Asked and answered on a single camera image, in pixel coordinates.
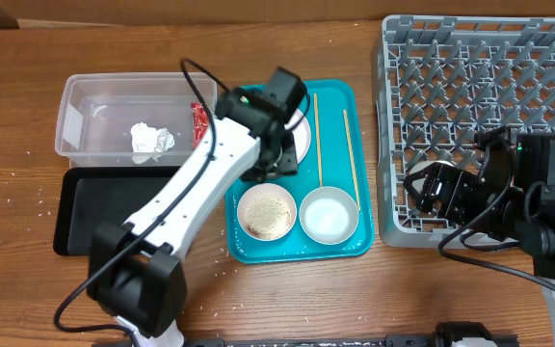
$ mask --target white tissue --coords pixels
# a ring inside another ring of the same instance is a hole
[[[140,122],[134,124],[130,129],[132,135],[132,150],[135,153],[161,153],[174,146],[174,136],[167,128],[156,129]],[[135,155],[132,161],[135,164],[143,164],[149,158],[157,161],[162,155]]]

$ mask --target wooden table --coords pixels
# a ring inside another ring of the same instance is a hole
[[[118,332],[64,334],[52,324],[57,305],[87,275],[85,257],[60,257],[51,246],[68,168],[53,138],[70,75],[177,71],[179,58],[190,57],[228,86],[261,83],[277,65],[304,79],[342,79],[357,97],[376,209],[370,50],[380,26],[0,31],[0,346],[88,346],[120,338]],[[522,346],[551,345],[541,289],[525,280],[450,261],[435,250],[390,248],[378,233],[361,257],[247,266],[222,252],[224,214],[220,203],[186,260],[190,290],[177,324],[190,338],[371,337],[430,333],[440,321],[472,320],[495,333],[518,334]],[[532,271],[530,258],[518,251],[476,255]],[[98,324],[111,318],[82,295],[64,321]]]

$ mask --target red wrapper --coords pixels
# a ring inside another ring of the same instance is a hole
[[[199,102],[193,102],[190,106],[194,114],[194,139],[192,141],[192,148],[196,148],[209,127],[209,118]]]

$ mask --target gray dish rack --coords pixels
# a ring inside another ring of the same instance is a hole
[[[392,15],[372,50],[372,72],[387,245],[435,247],[458,227],[416,210],[402,186],[415,164],[443,160],[476,172],[476,131],[555,133],[555,18]]]

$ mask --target wooden chopstick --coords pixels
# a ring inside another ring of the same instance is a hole
[[[348,152],[351,155],[351,172],[353,173],[353,184],[355,184],[355,195],[357,196],[357,210],[361,210],[361,200],[358,197],[357,169],[355,168],[355,157],[353,156],[353,143],[351,142],[351,127],[348,124],[348,115],[344,110],[344,127],[346,127],[346,140],[348,140]]]
[[[316,124],[316,151],[318,152],[318,179],[323,186],[323,160],[320,151],[320,126],[318,124],[318,95],[314,93],[314,123]]]

